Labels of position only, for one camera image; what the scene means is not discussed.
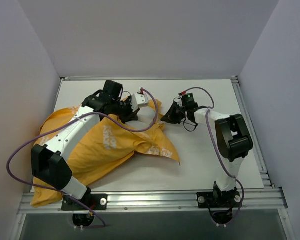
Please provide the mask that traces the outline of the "white pillow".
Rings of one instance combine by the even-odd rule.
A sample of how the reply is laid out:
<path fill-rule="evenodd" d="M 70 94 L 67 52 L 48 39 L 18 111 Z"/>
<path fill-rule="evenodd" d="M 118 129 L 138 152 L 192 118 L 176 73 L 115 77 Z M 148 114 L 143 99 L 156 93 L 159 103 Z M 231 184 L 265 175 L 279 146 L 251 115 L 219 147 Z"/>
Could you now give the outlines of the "white pillow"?
<path fill-rule="evenodd" d="M 132 120 L 126 122 L 125 125 L 130 129 L 142 130 L 148 128 L 153 122 L 154 117 L 156 116 L 156 111 L 151 107 L 143 107 L 137 113 L 138 120 Z M 157 116 L 155 124 L 148 130 L 154 131 L 156 129 L 164 129 L 165 124 L 159 120 L 160 115 Z"/>

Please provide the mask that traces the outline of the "yellow Mickey Mouse pillowcase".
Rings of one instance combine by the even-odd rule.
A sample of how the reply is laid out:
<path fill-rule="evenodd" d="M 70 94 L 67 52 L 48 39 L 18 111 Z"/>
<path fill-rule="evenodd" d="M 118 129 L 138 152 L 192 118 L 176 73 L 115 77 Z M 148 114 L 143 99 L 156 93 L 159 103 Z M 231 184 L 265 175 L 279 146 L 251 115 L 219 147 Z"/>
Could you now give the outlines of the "yellow Mickey Mouse pillowcase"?
<path fill-rule="evenodd" d="M 156 102 L 160 120 L 163 117 L 162 103 L 157 99 Z M 149 101 L 148 106 L 155 110 L 153 100 Z M 40 127 L 40 134 L 67 124 L 78 109 L 79 107 L 75 106 L 55 111 Z M 104 118 L 81 139 L 67 162 L 73 176 L 88 186 L 128 161 L 135 153 L 165 157 L 180 163 L 177 149 L 164 134 L 164 129 L 134 133 L 119 127 L 108 118 Z M 61 193 L 34 187 L 31 205 L 38 208 L 62 199 Z"/>

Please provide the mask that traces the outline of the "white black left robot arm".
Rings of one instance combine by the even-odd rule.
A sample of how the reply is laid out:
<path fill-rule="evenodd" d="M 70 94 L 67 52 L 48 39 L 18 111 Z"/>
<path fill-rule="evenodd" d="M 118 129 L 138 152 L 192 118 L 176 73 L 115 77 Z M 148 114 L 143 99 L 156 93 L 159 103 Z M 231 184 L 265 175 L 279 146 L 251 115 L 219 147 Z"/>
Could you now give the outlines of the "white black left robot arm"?
<path fill-rule="evenodd" d="M 67 161 L 82 138 L 104 116 L 116 115 L 122 121 L 136 117 L 144 99 L 135 93 L 122 100 L 122 92 L 122 84 L 107 80 L 103 89 L 85 98 L 64 129 L 43 145 L 36 144 L 31 149 L 33 176 L 72 196 L 73 204 L 80 210 L 90 206 L 89 189 L 73 176 Z"/>

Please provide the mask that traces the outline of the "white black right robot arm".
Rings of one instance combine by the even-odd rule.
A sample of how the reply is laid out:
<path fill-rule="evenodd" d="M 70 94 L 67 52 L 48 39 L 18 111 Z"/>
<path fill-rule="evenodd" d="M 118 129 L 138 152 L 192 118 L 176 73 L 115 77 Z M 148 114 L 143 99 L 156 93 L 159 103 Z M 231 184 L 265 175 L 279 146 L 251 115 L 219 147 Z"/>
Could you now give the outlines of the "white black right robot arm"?
<path fill-rule="evenodd" d="M 186 120 L 195 126 L 204 125 L 208 128 L 223 170 L 214 182 L 212 200 L 215 205 L 222 207 L 230 201 L 229 192 L 237 189 L 241 165 L 254 146 L 245 119 L 241 114 L 222 114 L 197 103 L 182 106 L 180 101 L 173 102 L 161 118 L 162 122 L 169 124 L 180 124 Z"/>

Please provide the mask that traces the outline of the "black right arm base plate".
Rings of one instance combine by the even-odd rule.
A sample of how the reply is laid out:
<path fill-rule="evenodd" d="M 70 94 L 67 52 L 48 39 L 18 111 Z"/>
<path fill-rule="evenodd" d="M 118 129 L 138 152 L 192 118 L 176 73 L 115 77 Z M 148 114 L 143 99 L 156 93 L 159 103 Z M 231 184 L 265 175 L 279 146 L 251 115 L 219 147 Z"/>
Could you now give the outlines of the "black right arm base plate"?
<path fill-rule="evenodd" d="M 212 191 L 197 192 L 196 198 L 200 209 L 238 208 L 242 200 L 239 192 L 225 193 L 221 197 L 216 196 Z"/>

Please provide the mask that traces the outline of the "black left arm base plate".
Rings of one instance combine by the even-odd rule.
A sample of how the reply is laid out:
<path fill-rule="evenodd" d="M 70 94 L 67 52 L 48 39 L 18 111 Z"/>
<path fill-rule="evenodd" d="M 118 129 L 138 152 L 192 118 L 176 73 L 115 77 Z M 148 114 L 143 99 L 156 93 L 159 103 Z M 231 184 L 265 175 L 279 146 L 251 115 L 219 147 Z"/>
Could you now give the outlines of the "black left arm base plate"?
<path fill-rule="evenodd" d="M 94 211 L 103 211 L 107 209 L 108 195 L 105 193 L 91 193 L 90 196 L 80 200 L 81 203 Z M 84 211 L 86 208 L 73 201 L 68 196 L 64 196 L 61 205 L 62 211 Z"/>

